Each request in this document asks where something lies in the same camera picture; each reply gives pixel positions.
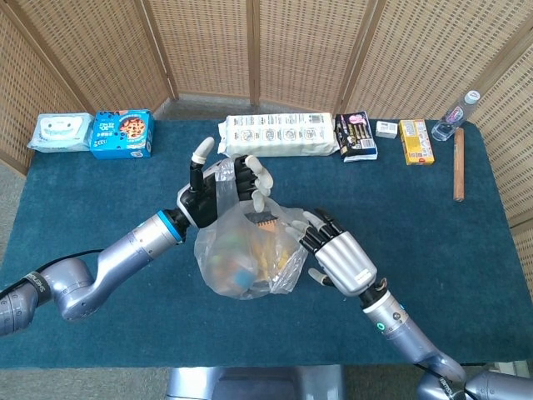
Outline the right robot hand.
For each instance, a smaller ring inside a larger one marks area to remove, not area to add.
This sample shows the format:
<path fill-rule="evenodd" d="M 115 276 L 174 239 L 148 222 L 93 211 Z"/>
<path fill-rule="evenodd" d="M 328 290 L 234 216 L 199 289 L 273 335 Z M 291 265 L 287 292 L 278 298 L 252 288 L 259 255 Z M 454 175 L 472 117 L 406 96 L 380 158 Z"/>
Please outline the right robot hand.
<path fill-rule="evenodd" d="M 364 306 L 381 298 L 387 280 L 376 280 L 376 266 L 351 233 L 323 209 L 305 211 L 303 217 L 303 222 L 290 222 L 286 232 L 321 266 L 320 270 L 310 268 L 310 277 L 322 286 L 335 287 L 347 297 L 360 297 Z"/>

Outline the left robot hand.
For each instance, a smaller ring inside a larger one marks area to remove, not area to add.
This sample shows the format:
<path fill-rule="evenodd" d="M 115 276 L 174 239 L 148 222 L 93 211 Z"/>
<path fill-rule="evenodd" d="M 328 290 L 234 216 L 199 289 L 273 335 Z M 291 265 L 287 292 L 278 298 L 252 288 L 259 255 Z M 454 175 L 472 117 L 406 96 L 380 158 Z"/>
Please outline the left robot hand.
<path fill-rule="evenodd" d="M 214 145 L 214 138 L 207 137 L 197 146 L 191 157 L 189 183 L 177 194 L 177 207 L 188 223 L 196 228 L 205 228 L 219 217 L 216 171 L 222 166 L 222 162 L 204 168 Z M 262 212 L 274 185 L 269 171 L 253 155 L 228 157 L 226 161 L 235 181 L 233 193 L 240 202 L 250 201 L 255 211 Z"/>

